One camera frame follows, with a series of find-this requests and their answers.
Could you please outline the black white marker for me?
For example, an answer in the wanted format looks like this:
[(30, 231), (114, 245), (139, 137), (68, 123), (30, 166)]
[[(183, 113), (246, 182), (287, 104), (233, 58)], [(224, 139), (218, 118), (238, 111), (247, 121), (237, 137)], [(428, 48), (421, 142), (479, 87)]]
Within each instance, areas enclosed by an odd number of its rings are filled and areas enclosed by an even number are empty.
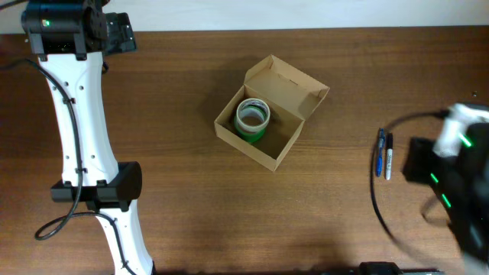
[(393, 134), (389, 133), (387, 135), (387, 150), (386, 150), (386, 169), (385, 169), (385, 179), (390, 180), (392, 174), (392, 160), (393, 160)]

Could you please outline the blue pen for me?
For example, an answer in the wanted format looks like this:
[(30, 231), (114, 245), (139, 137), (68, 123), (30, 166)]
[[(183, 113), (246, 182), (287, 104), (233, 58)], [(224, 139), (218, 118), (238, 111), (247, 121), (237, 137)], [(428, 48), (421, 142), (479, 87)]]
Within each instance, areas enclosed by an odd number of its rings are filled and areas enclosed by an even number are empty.
[(376, 176), (379, 177), (383, 169), (383, 149), (385, 145), (385, 133), (384, 129), (380, 128), (378, 132), (377, 142), (377, 162), (376, 162)]

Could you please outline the white tape roll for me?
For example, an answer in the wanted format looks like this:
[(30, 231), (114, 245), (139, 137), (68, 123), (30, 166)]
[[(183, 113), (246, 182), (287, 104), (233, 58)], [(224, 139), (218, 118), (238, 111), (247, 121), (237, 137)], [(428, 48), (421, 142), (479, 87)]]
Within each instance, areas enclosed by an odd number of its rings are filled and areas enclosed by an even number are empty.
[(245, 99), (236, 110), (236, 122), (239, 128), (249, 133), (264, 130), (270, 121), (270, 107), (256, 98)]

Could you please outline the brown cardboard box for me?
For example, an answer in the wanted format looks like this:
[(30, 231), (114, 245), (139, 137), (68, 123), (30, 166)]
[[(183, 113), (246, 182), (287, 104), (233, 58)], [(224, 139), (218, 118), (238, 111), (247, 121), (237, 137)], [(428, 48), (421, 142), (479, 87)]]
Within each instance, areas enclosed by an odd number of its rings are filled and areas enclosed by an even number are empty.
[(329, 87), (270, 55), (250, 68), (214, 120), (218, 138), (275, 171)]

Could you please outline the green tape roll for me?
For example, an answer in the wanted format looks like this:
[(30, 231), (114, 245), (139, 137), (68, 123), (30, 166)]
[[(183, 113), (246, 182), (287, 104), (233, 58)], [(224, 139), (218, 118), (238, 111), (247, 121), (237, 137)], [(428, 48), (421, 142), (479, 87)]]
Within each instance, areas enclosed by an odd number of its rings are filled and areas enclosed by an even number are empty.
[(238, 136), (248, 143), (254, 143), (261, 139), (267, 125), (268, 116), (266, 112), (254, 106), (238, 110), (234, 120)]

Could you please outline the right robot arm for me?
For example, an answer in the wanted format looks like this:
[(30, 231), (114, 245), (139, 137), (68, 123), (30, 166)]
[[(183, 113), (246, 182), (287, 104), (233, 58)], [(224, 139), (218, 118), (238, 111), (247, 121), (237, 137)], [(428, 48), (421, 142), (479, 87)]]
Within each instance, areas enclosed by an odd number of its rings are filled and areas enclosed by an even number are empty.
[(408, 182), (431, 187), (445, 208), (466, 274), (487, 274), (488, 124), (471, 125), (456, 137), (461, 149), (455, 157), (437, 156), (433, 140), (411, 138), (402, 173)]

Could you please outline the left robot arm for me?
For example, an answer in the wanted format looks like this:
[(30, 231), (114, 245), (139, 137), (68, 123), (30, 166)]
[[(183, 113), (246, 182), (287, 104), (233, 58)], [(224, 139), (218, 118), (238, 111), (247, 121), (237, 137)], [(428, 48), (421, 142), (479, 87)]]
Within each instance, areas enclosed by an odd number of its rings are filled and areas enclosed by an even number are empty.
[(96, 218), (105, 233), (117, 274), (153, 274), (138, 218), (142, 171), (137, 162), (115, 159), (102, 101), (105, 57), (136, 50), (129, 17), (105, 13), (98, 0), (28, 2), (21, 24), (29, 36), (34, 67), (48, 82), (63, 153), (63, 172), (51, 187), (54, 202), (68, 214), (36, 232), (46, 240), (72, 218)]

